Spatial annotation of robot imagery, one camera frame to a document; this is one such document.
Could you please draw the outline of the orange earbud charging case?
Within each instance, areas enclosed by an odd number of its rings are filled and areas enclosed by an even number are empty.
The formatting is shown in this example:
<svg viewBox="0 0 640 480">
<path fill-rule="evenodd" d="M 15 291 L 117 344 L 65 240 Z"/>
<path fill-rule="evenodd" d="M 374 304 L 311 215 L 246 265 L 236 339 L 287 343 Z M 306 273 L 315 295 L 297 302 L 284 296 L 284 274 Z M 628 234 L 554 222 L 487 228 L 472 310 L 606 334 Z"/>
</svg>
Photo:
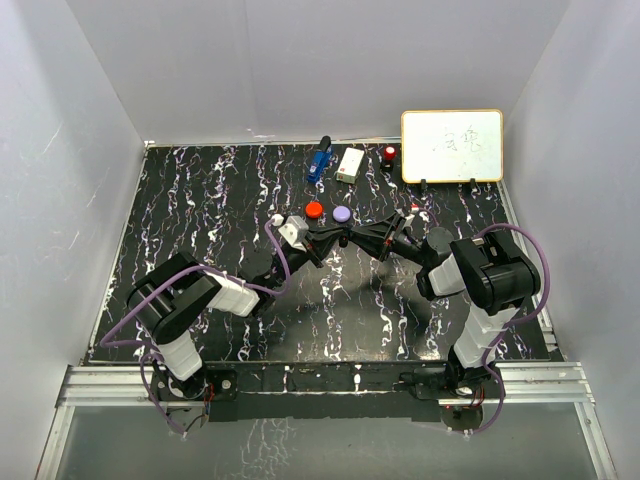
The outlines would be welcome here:
<svg viewBox="0 0 640 480">
<path fill-rule="evenodd" d="M 305 215 L 309 219 L 318 219 L 324 213 L 324 207 L 320 202 L 312 201 L 305 206 Z"/>
</svg>

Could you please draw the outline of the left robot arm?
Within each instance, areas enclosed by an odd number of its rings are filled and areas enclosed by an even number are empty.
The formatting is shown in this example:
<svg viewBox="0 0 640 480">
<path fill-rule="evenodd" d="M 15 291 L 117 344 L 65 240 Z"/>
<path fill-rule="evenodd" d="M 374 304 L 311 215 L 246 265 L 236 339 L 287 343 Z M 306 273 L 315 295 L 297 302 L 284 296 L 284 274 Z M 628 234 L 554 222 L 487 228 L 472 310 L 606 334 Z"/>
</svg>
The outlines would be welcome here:
<svg viewBox="0 0 640 480">
<path fill-rule="evenodd" d="M 321 267 L 335 244 L 349 242 L 344 227 L 309 229 L 296 226 L 293 217 L 273 234 L 273 220 L 265 230 L 273 254 L 248 258 L 237 276 L 229 275 L 179 252 L 139 280 L 127 299 L 129 319 L 137 320 L 152 339 L 158 362 L 165 366 L 171 385 L 182 397 L 194 399 L 206 387 L 206 367 L 190 334 L 190 327 L 207 309 L 239 317 L 255 316 L 284 295 L 291 276 L 306 263 Z"/>
</svg>

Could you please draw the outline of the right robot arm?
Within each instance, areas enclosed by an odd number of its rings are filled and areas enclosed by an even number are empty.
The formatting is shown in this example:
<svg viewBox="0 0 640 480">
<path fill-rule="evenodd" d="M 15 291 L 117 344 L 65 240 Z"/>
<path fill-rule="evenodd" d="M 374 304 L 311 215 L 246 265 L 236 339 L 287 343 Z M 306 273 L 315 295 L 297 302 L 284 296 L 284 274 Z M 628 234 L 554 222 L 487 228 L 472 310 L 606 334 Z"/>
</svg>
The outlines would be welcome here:
<svg viewBox="0 0 640 480">
<path fill-rule="evenodd" d="M 415 396 L 431 390 L 466 397 L 497 374 L 492 369 L 495 347 L 523 304 L 540 291 L 541 274 L 515 243 L 512 233 L 521 231 L 515 225 L 494 224 L 461 239 L 435 227 L 418 241 L 409 233 L 411 219 L 396 213 L 356 226 L 347 240 L 379 261 L 394 253 L 419 265 L 416 285 L 429 301 L 468 295 L 463 330 L 444 363 L 400 377 Z"/>
</svg>

